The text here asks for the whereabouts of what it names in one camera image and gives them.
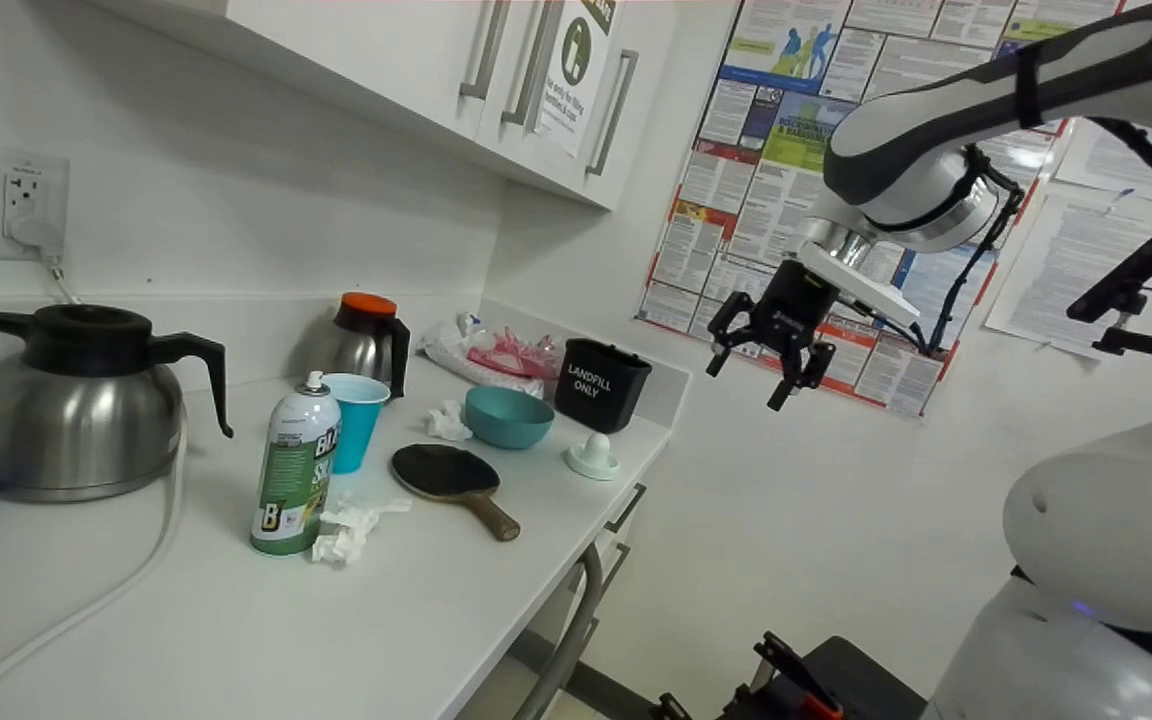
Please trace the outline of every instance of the cabinet handle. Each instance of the cabinet handle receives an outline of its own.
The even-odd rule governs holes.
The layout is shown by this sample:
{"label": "cabinet handle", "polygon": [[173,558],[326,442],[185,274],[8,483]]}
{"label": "cabinet handle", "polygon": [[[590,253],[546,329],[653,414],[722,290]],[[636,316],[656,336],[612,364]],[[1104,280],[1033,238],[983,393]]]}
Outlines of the cabinet handle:
{"label": "cabinet handle", "polygon": [[595,151],[591,161],[584,163],[584,175],[606,175],[609,168],[609,154],[612,154],[612,140],[616,140],[616,123],[619,123],[619,113],[624,113],[624,97],[630,97],[630,83],[631,83],[631,70],[641,67],[641,50],[619,50],[619,65],[616,65],[616,83],[612,83],[612,108],[599,123],[599,136],[595,136]]}
{"label": "cabinet handle", "polygon": [[527,42],[523,42],[523,70],[508,97],[508,108],[501,113],[501,123],[520,123],[520,126],[535,126],[535,113],[541,113],[541,90],[546,90],[546,70],[550,70],[550,50],[560,27],[563,0],[541,0],[541,7],[534,7],[534,27],[527,27]]}
{"label": "cabinet handle", "polygon": [[648,483],[631,483],[631,498],[624,503],[624,513],[606,524],[609,530],[619,530],[630,524],[630,517],[641,508],[641,498],[648,494]]}
{"label": "cabinet handle", "polygon": [[619,574],[619,567],[624,567],[624,558],[630,558],[631,549],[630,549],[630,543],[616,543],[616,552],[619,552],[619,557],[616,557],[616,562],[612,562],[612,571],[609,571],[609,580],[606,580],[606,591],[616,585],[616,574]]}
{"label": "cabinet handle", "polygon": [[470,50],[470,70],[462,80],[462,100],[464,97],[489,100],[489,87],[495,77],[495,54],[501,54],[504,15],[508,15],[508,0],[485,0],[480,30],[478,30],[478,42]]}

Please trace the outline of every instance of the red lid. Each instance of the red lid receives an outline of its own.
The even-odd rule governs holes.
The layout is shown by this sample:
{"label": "red lid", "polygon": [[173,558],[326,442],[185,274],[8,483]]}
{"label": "red lid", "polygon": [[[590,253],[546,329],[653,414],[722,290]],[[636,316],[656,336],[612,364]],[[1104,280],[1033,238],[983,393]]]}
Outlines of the red lid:
{"label": "red lid", "polygon": [[367,290],[343,290],[341,307],[359,312],[359,316],[380,316],[380,318],[395,316],[395,305],[390,297],[367,297]]}

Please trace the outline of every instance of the white tissue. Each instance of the white tissue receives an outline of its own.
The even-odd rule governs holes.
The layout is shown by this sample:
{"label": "white tissue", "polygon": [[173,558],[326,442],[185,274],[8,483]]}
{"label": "white tissue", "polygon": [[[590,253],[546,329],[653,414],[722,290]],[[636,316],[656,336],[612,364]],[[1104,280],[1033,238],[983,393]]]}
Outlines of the white tissue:
{"label": "white tissue", "polygon": [[464,440],[470,440],[470,428],[462,422],[462,403],[458,403],[458,400],[446,400],[441,406],[434,406],[434,413],[426,414],[426,435],[449,440],[449,442],[464,442]]}
{"label": "white tissue", "polygon": [[375,508],[358,508],[343,494],[326,508],[321,534],[307,549],[312,562],[349,567],[363,557],[367,534],[375,530],[383,513],[410,513],[412,498],[391,498]]}

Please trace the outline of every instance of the spray bottle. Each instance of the spray bottle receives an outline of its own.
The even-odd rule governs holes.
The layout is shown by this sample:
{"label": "spray bottle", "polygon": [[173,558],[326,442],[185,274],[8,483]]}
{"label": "spray bottle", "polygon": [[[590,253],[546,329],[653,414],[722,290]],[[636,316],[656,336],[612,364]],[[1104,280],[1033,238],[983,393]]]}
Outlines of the spray bottle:
{"label": "spray bottle", "polygon": [[331,480],[341,406],[326,388],[326,371],[307,371],[269,419],[262,508],[254,549],[269,557],[307,552]]}

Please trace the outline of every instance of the blue object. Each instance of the blue object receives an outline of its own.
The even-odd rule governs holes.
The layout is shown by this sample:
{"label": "blue object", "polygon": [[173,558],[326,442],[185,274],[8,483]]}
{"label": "blue object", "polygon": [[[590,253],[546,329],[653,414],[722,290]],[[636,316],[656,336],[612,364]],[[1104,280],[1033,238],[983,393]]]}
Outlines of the blue object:
{"label": "blue object", "polygon": [[326,385],[341,403],[331,475],[349,475],[363,469],[380,406],[390,403],[390,385],[351,371],[329,371]]}
{"label": "blue object", "polygon": [[523,453],[541,442],[552,422],[552,406],[527,393],[478,385],[464,393],[462,422],[491,449]]}

